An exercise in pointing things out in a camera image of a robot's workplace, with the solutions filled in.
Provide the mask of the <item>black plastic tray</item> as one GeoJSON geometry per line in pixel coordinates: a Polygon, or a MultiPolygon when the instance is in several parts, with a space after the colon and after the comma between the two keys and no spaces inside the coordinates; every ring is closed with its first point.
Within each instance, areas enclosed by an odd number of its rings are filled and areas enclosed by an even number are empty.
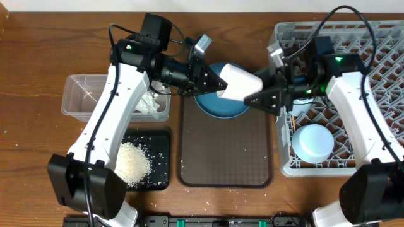
{"type": "Polygon", "coordinates": [[[169,184],[170,135],[167,131],[126,131],[122,143],[131,142],[145,151],[151,173],[128,191],[164,190],[169,184]]]}

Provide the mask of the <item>large white tissue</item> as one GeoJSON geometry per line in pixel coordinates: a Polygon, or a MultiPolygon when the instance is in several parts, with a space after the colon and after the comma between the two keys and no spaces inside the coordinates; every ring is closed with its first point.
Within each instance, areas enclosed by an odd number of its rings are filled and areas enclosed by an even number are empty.
{"type": "Polygon", "coordinates": [[[143,114],[153,114],[157,113],[160,105],[155,101],[153,92],[147,91],[138,102],[135,110],[143,114]]]}

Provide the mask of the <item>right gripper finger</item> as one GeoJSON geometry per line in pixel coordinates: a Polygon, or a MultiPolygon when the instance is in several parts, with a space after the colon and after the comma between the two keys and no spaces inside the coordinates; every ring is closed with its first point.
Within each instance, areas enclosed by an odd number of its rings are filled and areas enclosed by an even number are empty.
{"type": "Polygon", "coordinates": [[[278,116],[282,104],[281,98],[282,88],[280,86],[272,86],[245,97],[244,104],[278,116]]]}
{"type": "Polygon", "coordinates": [[[276,76],[271,73],[269,67],[262,68],[253,74],[262,80],[263,88],[269,88],[277,84],[276,76]]]}

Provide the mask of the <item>brown serving tray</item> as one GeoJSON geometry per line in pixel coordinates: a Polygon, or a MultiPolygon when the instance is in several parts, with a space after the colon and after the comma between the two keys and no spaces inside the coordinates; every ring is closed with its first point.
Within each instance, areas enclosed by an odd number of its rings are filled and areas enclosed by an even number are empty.
{"type": "Polygon", "coordinates": [[[266,114],[249,109],[219,119],[194,98],[182,101],[177,178],[189,187],[265,188],[273,180],[272,145],[266,114]]]}

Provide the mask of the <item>dark blue plate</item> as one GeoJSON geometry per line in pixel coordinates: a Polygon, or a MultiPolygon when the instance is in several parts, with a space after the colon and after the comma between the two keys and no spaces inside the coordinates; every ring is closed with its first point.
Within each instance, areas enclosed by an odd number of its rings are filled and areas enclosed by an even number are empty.
{"type": "Polygon", "coordinates": [[[219,98],[216,93],[198,95],[194,99],[202,111],[219,119],[231,119],[242,115],[249,109],[241,101],[219,98]]]}

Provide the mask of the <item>white bowl blue rim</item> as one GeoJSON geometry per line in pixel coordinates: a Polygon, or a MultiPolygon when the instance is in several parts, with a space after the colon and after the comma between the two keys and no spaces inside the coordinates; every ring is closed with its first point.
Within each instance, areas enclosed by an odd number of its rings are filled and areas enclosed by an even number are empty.
{"type": "Polygon", "coordinates": [[[334,138],[325,126],[309,124],[294,132],[291,144],[302,161],[316,164],[328,159],[334,148],[334,138]]]}

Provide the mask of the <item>grey dishwasher rack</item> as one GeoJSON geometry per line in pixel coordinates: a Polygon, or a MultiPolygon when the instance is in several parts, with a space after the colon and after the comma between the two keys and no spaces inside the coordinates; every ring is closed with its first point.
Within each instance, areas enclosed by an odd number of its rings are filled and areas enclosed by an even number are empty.
{"type": "MultiPolygon", "coordinates": [[[[371,36],[361,21],[327,22],[320,36],[329,36],[338,54],[357,53],[365,64],[373,52],[376,59],[372,65],[369,82],[385,121],[397,141],[403,143],[403,22],[371,22],[377,47],[372,46],[371,36]]],[[[282,109],[277,117],[276,140],[280,171],[286,177],[339,177],[355,173],[355,156],[336,108],[327,98],[315,98],[299,102],[291,112],[282,109]],[[334,150],[329,158],[316,164],[302,161],[293,151],[294,134],[292,115],[296,130],[316,123],[325,126],[335,139],[334,150]]]]}

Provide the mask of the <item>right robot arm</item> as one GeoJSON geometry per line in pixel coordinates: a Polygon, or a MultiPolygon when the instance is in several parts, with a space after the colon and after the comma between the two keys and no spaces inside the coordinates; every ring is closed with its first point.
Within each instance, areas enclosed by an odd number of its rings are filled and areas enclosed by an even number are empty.
{"type": "Polygon", "coordinates": [[[356,172],[337,201],[315,209],[313,226],[360,226],[403,217],[403,147],[392,135],[374,98],[368,69],[356,53],[337,54],[329,37],[303,48],[307,71],[293,72],[293,55],[278,43],[268,46],[275,75],[247,96],[250,107],[279,115],[293,101],[326,96],[335,106],[354,151],[356,172]]]}

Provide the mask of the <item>pile of white rice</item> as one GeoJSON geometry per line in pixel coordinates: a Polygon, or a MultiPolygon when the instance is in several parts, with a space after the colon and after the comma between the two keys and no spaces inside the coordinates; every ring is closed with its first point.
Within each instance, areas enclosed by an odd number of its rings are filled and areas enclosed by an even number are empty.
{"type": "Polygon", "coordinates": [[[128,187],[134,187],[152,172],[151,161],[140,146],[131,142],[119,146],[116,173],[128,187]]]}

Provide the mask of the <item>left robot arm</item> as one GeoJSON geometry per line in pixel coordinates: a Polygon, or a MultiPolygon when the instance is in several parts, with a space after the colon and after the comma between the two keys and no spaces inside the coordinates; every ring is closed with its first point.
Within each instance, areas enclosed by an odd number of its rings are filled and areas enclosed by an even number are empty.
{"type": "Polygon", "coordinates": [[[183,38],[186,62],[167,55],[174,24],[145,15],[139,32],[111,42],[107,81],[79,138],[64,156],[53,154],[47,172],[60,205],[86,212],[88,225],[134,226],[138,211],[126,200],[126,183],[115,173],[119,146],[132,114],[152,81],[176,88],[181,96],[224,90],[226,82],[205,62],[210,37],[183,38]]]}

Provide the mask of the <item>clear plastic bin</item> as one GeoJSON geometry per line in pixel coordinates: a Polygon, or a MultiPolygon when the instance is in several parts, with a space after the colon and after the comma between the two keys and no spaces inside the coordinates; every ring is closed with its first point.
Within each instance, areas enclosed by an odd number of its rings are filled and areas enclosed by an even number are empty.
{"type": "MultiPolygon", "coordinates": [[[[64,87],[62,113],[70,115],[82,122],[88,122],[98,100],[104,90],[106,74],[74,74],[70,75],[64,87]]],[[[134,111],[131,122],[164,122],[169,118],[171,97],[169,89],[162,83],[152,82],[156,90],[153,92],[155,101],[160,105],[157,113],[141,113],[134,111]]]]}

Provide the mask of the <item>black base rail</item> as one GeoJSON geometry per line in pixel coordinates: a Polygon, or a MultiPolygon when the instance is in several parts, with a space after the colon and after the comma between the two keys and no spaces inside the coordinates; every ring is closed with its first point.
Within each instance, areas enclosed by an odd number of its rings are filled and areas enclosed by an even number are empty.
{"type": "Polygon", "coordinates": [[[308,220],[299,217],[274,216],[273,218],[170,218],[168,216],[145,216],[135,226],[143,227],[287,227],[311,226],[308,220]]]}

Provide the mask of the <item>pink cup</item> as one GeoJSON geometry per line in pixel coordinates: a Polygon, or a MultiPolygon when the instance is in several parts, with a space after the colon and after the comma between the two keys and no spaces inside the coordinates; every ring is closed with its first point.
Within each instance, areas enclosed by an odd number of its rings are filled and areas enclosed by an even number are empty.
{"type": "Polygon", "coordinates": [[[227,83],[224,90],[217,91],[217,97],[243,102],[244,99],[263,89],[262,80],[232,64],[226,64],[219,77],[227,83]]]}

